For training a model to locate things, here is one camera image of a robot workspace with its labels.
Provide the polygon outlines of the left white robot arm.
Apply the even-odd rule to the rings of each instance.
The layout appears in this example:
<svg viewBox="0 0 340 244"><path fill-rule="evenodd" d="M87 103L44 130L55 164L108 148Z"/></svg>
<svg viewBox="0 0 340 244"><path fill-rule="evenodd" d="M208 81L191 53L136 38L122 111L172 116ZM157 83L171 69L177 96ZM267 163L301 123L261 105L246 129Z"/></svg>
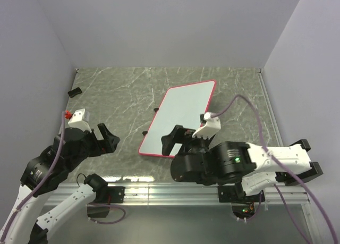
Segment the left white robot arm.
<svg viewBox="0 0 340 244"><path fill-rule="evenodd" d="M62 127L54 143L27 164L16 202L1 229L1 243L48 243L55 231L80 208L107 198L108 183L91 174L73 194L41 214L48 198L80 163L116 150L119 137L110 133L103 123L98 124L98 129L101 140L92 129Z"/></svg>

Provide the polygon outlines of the pink framed whiteboard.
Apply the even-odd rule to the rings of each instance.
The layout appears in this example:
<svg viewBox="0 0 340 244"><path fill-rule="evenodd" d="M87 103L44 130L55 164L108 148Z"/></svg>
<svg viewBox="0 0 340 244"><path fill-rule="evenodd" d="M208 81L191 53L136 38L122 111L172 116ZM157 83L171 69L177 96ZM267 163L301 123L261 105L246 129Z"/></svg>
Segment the pink framed whiteboard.
<svg viewBox="0 0 340 244"><path fill-rule="evenodd" d="M169 88L143 138L139 154L162 156L161 137L170 134L177 124L198 129L200 114L208 111L215 86L216 81L209 80Z"/></svg>

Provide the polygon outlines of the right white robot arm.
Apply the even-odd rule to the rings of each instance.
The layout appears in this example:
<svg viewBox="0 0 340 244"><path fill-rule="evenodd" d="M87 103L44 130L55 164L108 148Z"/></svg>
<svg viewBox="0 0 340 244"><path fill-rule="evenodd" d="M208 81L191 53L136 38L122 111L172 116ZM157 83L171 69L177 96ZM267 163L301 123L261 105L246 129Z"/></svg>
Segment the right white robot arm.
<svg viewBox="0 0 340 244"><path fill-rule="evenodd" d="M225 141L209 145L220 126L205 124L198 130L176 125L162 136L162 155L171 153L175 144L181 148L171 162L171 176L176 182L195 182L204 186L232 185L232 196L247 201L264 188L277 183L295 186L297 175L307 183L323 174L318 162L311 161L307 140L288 147L261 146L249 142Z"/></svg>

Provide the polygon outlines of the yellow bone-shaped eraser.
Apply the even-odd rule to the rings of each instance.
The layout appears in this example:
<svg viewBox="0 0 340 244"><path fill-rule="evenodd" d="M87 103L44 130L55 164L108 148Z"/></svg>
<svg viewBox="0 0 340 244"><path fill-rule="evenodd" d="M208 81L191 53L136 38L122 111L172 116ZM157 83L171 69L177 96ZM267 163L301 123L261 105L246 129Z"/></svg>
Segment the yellow bone-shaped eraser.
<svg viewBox="0 0 340 244"><path fill-rule="evenodd" d="M73 98L73 97L75 97L76 95L82 94L82 90L81 90L80 87L76 87L76 88L74 88L74 89L68 91L67 94L68 94L68 96L69 96L70 98Z"/></svg>

